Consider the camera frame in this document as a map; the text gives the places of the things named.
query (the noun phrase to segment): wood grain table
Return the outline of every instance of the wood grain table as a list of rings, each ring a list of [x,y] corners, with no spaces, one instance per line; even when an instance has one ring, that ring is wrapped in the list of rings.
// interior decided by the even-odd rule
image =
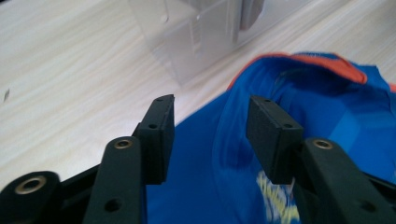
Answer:
[[[145,43],[128,0],[9,0],[0,5],[0,188],[99,163],[153,99],[173,93],[176,121],[225,91],[255,56],[337,52],[396,82],[396,1],[313,0],[178,84]]]

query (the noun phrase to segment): printed logo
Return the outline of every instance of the printed logo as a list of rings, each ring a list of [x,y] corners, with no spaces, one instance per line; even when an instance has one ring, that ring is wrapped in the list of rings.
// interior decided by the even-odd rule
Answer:
[[[257,176],[257,184],[262,190],[268,223],[300,223],[300,216],[292,197],[292,186],[274,185],[264,171]]]

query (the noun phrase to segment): blue fabric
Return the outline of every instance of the blue fabric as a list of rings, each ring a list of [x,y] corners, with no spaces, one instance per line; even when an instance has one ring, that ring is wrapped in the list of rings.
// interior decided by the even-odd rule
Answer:
[[[394,181],[395,94],[375,67],[353,65],[367,75],[365,85],[289,58],[252,63],[230,90],[177,126],[167,181],[148,187],[148,223],[266,223],[262,168],[245,137],[252,94],[280,104],[304,137],[330,138],[364,172]]]

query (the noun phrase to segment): clear plastic container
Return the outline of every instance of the clear plastic container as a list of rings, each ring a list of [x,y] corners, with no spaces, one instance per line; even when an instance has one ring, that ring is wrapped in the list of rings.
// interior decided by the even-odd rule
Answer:
[[[130,0],[154,55],[183,84],[312,0]]]

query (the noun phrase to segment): white wooden surface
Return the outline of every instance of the white wooden surface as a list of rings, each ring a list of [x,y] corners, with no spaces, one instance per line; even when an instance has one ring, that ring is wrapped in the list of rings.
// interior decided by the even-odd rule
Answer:
[[[315,0],[183,86],[149,52],[127,0],[7,1],[0,189],[33,171],[76,175],[100,162],[108,141],[130,135],[154,98],[173,93],[180,122],[256,55],[302,50],[377,64],[396,82],[396,1]]]

